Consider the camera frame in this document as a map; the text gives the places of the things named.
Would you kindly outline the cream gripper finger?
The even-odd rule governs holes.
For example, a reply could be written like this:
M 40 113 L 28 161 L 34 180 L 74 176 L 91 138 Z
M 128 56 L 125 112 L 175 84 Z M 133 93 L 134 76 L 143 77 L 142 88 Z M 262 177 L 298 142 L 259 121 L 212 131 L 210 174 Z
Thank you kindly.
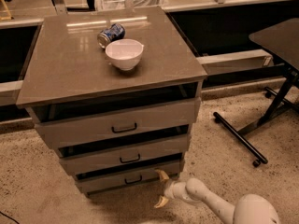
M 169 176 L 164 170 L 156 169 L 155 172 L 158 174 L 161 182 L 166 182 L 169 180 Z
M 169 202 L 168 198 L 166 198 L 164 196 L 160 196 L 159 197 L 159 201 L 154 205 L 154 207 L 156 209 L 162 208 L 162 207 L 166 206 L 168 202 Z

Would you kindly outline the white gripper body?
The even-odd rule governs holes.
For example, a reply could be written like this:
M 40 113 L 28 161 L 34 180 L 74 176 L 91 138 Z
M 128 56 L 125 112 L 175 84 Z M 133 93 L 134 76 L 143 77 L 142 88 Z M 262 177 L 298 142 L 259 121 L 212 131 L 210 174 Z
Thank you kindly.
M 186 201 L 188 199 L 186 183 L 172 179 L 167 180 L 164 184 L 164 196 L 171 200 Z

